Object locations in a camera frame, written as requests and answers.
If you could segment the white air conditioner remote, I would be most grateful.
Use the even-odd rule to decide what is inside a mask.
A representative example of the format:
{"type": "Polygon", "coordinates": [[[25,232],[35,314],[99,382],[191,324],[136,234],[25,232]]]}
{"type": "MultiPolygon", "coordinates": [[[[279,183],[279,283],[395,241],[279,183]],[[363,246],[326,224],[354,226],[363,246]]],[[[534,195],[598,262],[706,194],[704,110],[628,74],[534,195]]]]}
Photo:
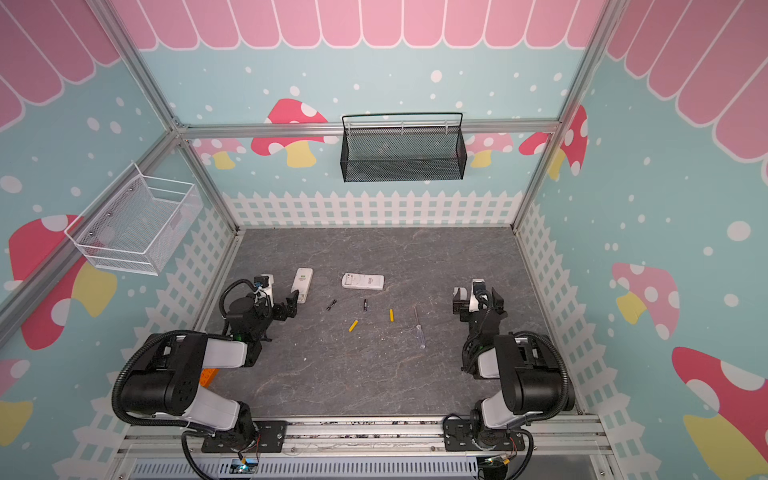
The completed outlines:
{"type": "Polygon", "coordinates": [[[381,291],[384,289],[384,281],[383,275],[345,273],[341,285],[346,289],[381,291]]]}

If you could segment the white remote with green buttons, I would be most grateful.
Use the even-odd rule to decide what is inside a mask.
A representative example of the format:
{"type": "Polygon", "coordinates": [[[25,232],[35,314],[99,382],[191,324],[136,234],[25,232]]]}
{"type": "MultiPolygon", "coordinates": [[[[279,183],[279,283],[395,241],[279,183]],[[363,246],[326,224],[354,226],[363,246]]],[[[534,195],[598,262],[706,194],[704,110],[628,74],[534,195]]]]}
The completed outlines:
{"type": "Polygon", "coordinates": [[[313,269],[308,267],[301,267],[296,271],[291,291],[298,292],[298,304],[304,304],[307,300],[313,273],[313,269]]]}

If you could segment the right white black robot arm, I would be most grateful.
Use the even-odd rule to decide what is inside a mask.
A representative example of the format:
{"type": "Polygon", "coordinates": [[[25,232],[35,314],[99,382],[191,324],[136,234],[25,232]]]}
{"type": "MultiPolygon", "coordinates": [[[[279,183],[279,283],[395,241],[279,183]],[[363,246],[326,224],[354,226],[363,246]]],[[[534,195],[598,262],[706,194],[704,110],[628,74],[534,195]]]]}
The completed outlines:
{"type": "Polygon", "coordinates": [[[442,421],[449,452],[511,451],[527,448],[522,430],[575,406],[565,361],[546,335],[530,331],[503,334],[504,299],[482,280],[456,287],[453,313],[468,325],[461,370],[476,380],[496,381],[499,391],[476,402],[468,417],[442,421]]]}

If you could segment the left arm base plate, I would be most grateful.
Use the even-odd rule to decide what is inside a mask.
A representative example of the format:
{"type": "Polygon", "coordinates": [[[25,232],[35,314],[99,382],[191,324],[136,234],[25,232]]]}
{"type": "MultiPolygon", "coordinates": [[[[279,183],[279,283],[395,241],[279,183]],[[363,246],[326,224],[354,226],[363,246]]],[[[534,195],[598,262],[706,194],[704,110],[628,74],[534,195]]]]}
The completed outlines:
{"type": "Polygon", "coordinates": [[[233,430],[219,432],[203,440],[202,452],[226,453],[280,453],[286,439],[288,423],[281,420],[255,420],[233,430]]]}

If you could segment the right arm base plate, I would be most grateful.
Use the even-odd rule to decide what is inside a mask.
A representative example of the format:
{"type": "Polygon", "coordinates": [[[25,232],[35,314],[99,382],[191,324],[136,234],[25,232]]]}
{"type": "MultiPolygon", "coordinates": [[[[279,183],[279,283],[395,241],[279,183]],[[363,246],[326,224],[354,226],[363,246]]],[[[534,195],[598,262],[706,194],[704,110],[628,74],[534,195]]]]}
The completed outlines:
{"type": "Polygon", "coordinates": [[[449,415],[442,421],[442,438],[448,452],[524,452],[522,435],[486,428],[480,421],[449,415]]]}

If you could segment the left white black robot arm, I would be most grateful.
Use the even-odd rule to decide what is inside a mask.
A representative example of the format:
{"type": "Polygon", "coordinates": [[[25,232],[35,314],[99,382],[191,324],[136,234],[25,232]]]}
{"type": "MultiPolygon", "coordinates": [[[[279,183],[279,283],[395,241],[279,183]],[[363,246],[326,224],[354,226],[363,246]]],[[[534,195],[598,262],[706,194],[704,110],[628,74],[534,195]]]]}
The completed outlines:
{"type": "Polygon", "coordinates": [[[223,450],[245,452],[262,439],[250,407],[224,398],[201,384],[207,369],[239,369],[256,364],[267,330],[297,314],[302,293],[283,302],[273,297],[273,276],[239,279],[218,300],[219,334],[172,330],[151,334],[127,360],[111,394],[113,413],[133,426],[180,427],[184,436],[206,438],[223,450]]]}

